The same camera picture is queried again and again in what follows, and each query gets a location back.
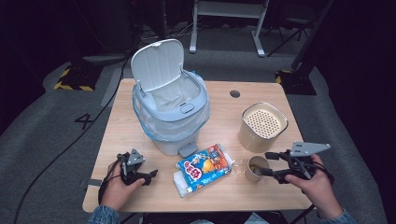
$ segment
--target wooden table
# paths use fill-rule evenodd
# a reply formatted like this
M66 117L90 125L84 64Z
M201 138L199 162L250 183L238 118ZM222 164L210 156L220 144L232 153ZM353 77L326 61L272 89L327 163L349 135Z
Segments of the wooden table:
M258 102L267 102L281 111L289 120L289 127L271 147L270 151L285 151L293 141L303 141L282 87L276 83L207 81L211 115L201 129L198 148L216 143L234 159L233 171L216 182L180 198L173 182L180 156L166 156L144 134L132 108L133 79L120 83L102 145L92 172L92 179L103 179L107 166L118 153L131 152L132 148L146 157L139 172L159 172L149 186L136 191L121 209L125 212L206 212L206 211L259 211L305 209L311 203L299 189L291 184L279 185L272 177L253 184L245 178L248 159L255 154L244 149L238 140L243 111ZM230 91L239 91L233 98ZM285 161L269 161L274 170L287 169ZM98 205L99 187L88 186L83 203L86 212Z

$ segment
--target colorful snack bag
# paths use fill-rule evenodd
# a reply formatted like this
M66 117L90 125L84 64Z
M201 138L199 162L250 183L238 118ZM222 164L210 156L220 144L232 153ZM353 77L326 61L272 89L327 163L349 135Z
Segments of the colorful snack bag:
M221 144L215 144L179 161L174 181L180 197L184 197L232 170L233 161L223 152Z

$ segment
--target cable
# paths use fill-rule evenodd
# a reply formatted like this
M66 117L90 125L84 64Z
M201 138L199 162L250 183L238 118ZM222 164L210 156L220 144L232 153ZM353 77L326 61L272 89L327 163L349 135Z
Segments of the cable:
M120 224L124 224L126 223L126 221L128 221L131 217L134 217L137 213L132 213L131 215L129 215L128 217L126 217Z
M326 169L324 168L324 165L318 163L317 161L312 161L312 163L314 163L316 166L320 166L321 168Z
M108 177L111 175L111 173L113 172L114 168L116 168L116 165L119 163L120 158L117 158L117 160L113 163L113 165L111 166L111 168L107 171L107 175L105 176L105 178L103 179L102 185L104 185L105 183L107 183L108 181L110 181L112 178L120 176L120 175L116 175L113 176L111 178L108 179Z
M112 179L114 179L114 178L116 178L116 177L119 177L119 176L121 176L121 175L112 176L111 178L109 178L109 179L107 180L107 182L110 181L110 180L112 180Z
M305 209L299 216L297 216L297 218L295 218L290 224L295 224L297 223L302 217L305 217L308 213L310 213L313 209L315 208L315 206L313 204L311 204L311 206L309 206L307 209Z
M26 198L27 194L29 193L30 189L32 188L32 186L35 184L35 182L38 180L38 178L40 178L40 176L42 176L50 167L53 163L55 163L70 147L72 147L90 128L91 126L99 119L99 117L102 115L102 113L105 111L105 109L107 108L107 106L110 104L110 102L113 100L114 96L116 95L119 86L120 86L120 81L123 79L123 71L125 69L125 65L127 64L129 58L132 56L132 54L124 61L122 68L121 68L121 74L120 74L120 80L119 80L119 84L117 85L117 88L114 90L113 95L111 96L111 98L107 101L106 105L101 109L101 111L99 112L99 114L93 119L93 121L90 123L90 125L87 126L87 128L84 130L84 132L82 132L69 146L67 146L61 153L59 153L36 177L35 179L32 181L32 183L29 185L29 187L27 188L27 190L23 193L21 200L18 204L17 207L17 211L15 212L15 216L14 216L14 221L13 224L17 223L18 220L18 215L21 211L21 207L23 204L24 199Z

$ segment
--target gray carpet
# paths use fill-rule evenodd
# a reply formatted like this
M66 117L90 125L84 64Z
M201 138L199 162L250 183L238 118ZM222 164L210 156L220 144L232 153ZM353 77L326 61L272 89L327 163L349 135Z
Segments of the gray carpet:
M195 54L188 52L190 36L182 36L184 68L196 71L204 80L275 82L274 73L290 69L304 40L292 40L272 57L259 58L249 32L253 29L203 30L198 34ZM261 40L269 51L280 43L279 33L261 36ZM43 82L46 93L27 107L0 137L1 223L12 223L18 203L35 177L82 134L82 124L74 120L86 113L94 119L110 99L120 77L118 63L104 68L96 91L53 89L66 66L67 63L48 74ZM129 64L125 70L125 77L128 76ZM335 176L334 191L341 205L357 222L387 223L377 185L334 111L326 82L317 69L310 79L317 96L287 96L304 140L332 145L320 156ZM91 128L36 181L21 206L18 223L87 221L90 214L82 210L84 187L91 177L110 111L111 106L105 108ZM292 221L301 211L283 213ZM307 221L316 223L316 213L311 212Z

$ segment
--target white bin lid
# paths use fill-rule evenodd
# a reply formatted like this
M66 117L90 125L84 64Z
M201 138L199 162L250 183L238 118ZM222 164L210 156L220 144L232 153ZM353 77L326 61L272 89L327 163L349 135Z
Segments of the white bin lid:
M132 73L143 91L152 91L180 77L183 61L182 44L167 39L140 49L131 60Z

